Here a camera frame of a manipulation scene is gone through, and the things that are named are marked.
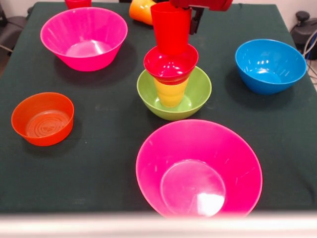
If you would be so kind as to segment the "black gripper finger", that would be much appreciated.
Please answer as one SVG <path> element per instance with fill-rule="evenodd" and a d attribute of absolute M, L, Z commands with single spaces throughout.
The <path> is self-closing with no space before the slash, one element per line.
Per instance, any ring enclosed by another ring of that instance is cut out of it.
<path fill-rule="evenodd" d="M 195 12 L 194 16 L 191 19 L 190 24 L 190 35 L 194 35 L 198 31 L 200 20 L 202 18 L 204 8 L 202 7 L 193 7 L 192 10 Z"/>

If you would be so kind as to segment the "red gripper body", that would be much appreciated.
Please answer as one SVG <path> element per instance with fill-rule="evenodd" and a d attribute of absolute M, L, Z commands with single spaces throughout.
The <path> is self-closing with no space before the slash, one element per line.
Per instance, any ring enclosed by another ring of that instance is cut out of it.
<path fill-rule="evenodd" d="M 227 11 L 233 0 L 170 0 L 174 7 L 200 7 L 212 11 Z"/>

